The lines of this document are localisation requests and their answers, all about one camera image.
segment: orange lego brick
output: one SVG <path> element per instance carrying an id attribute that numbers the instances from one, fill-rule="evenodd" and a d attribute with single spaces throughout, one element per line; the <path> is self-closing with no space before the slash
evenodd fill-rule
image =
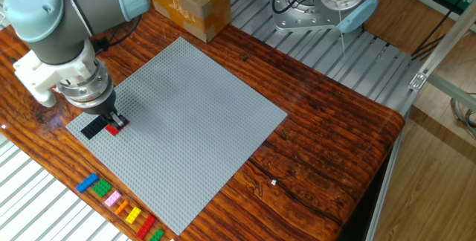
<path id="1" fill-rule="evenodd" d="M 127 201 L 122 202 L 122 204 L 120 204 L 119 208 L 114 211 L 114 213 L 116 213 L 116 215 L 119 215 L 119 213 L 121 213 L 123 209 L 127 207 L 128 204 L 129 203 Z"/>

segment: metal grating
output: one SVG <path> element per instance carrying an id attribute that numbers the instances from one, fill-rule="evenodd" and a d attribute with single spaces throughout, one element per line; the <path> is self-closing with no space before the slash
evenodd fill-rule
<path id="1" fill-rule="evenodd" d="M 0 240 L 129 240 L 0 135 Z"/>
<path id="2" fill-rule="evenodd" d="M 344 34 L 345 49 L 337 29 L 279 32 L 271 12 L 269 0 L 231 0 L 235 27 L 402 115 L 410 109 L 419 61 L 364 30 Z"/>

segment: blue lego brick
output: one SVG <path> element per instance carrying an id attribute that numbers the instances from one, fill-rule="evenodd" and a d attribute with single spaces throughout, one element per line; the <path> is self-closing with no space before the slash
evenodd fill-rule
<path id="1" fill-rule="evenodd" d="M 92 173 L 88 178 L 76 186 L 76 190 L 80 193 L 84 193 L 89 187 L 91 187 L 99 178 L 96 174 Z"/>

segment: lego brick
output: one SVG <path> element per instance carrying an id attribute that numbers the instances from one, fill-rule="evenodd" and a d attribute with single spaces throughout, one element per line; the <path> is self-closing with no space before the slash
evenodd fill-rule
<path id="1" fill-rule="evenodd" d="M 124 210 L 124 208 L 127 207 L 128 204 L 129 203 L 127 201 L 122 202 L 122 204 L 120 204 L 119 208 L 116 211 L 114 211 L 114 213 L 116 215 L 119 215 Z"/>
<path id="2" fill-rule="evenodd" d="M 140 213 L 141 213 L 141 210 L 138 207 L 134 207 L 131 213 L 129 213 L 129 215 L 127 216 L 126 222 L 130 224 L 134 223 L 135 218 L 137 218 L 137 216 L 139 216 Z"/>
<path id="3" fill-rule="evenodd" d="M 84 193 L 90 188 L 99 178 L 96 174 L 92 173 L 88 178 L 76 186 L 76 190 L 80 193 Z"/>
<path id="4" fill-rule="evenodd" d="M 149 241 L 159 241 L 163 235 L 164 232 L 161 229 L 157 229 L 157 231 L 155 231 L 152 237 L 150 237 Z"/>
<path id="5" fill-rule="evenodd" d="M 104 197 L 109 190 L 111 190 L 112 186 L 105 180 L 101 179 L 96 185 L 92 188 L 92 190 L 99 196 Z"/>
<path id="6" fill-rule="evenodd" d="M 81 133 L 88 138 L 88 140 L 91 140 L 97 133 L 103 130 L 105 126 L 107 126 L 107 122 L 101 117 L 96 117 L 91 123 L 81 129 Z"/>
<path id="7" fill-rule="evenodd" d="M 120 193 L 115 191 L 114 193 L 112 193 L 111 196 L 108 197 L 108 199 L 104 202 L 104 204 L 108 207 L 111 207 L 113 206 L 113 204 L 115 204 L 120 198 Z"/>
<path id="8" fill-rule="evenodd" d="M 116 135 L 119 133 L 119 131 L 120 131 L 120 130 L 117 130 L 116 128 L 114 128 L 114 127 L 111 126 L 111 125 L 107 125 L 107 126 L 106 126 L 106 130 L 107 130 L 109 133 L 111 133 L 111 135 L 113 135 L 113 136 L 116 136 Z"/>
<path id="9" fill-rule="evenodd" d="M 177 235 L 286 117 L 182 38 L 115 91 L 119 135 L 86 139 L 87 114 L 67 127 Z"/>
<path id="10" fill-rule="evenodd" d="M 146 236 L 146 234 L 149 232 L 154 222 L 155 222 L 155 218 L 149 215 L 146 221 L 143 223 L 143 225 L 139 229 L 139 231 L 137 232 L 137 234 L 135 235 L 135 237 L 142 240 Z"/>

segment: wood grain surface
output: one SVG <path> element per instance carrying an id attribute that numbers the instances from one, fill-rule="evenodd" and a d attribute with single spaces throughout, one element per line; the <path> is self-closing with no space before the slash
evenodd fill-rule
<path id="1" fill-rule="evenodd" d="M 117 85 L 180 36 L 288 117 L 180 237 L 159 219 L 146 240 L 156 228 L 165 231 L 166 241 L 335 240 L 404 119 L 232 26 L 205 44 L 154 10 L 144 14 L 131 37 L 100 58 Z M 12 28 L 0 32 L 0 48 L 0 124 L 6 126 L 1 133 L 74 192 L 91 173 L 109 181 L 113 190 L 104 198 L 91 189 L 80 197 L 134 239 L 153 213 L 65 128 L 79 109 L 58 94 L 56 106 L 46 109 L 16 79 L 12 60 L 28 47 Z M 120 216 L 114 214 L 120 202 L 113 208 L 103 204 L 114 190 L 131 203 Z M 130 225 L 125 218 L 136 205 L 144 212 Z"/>

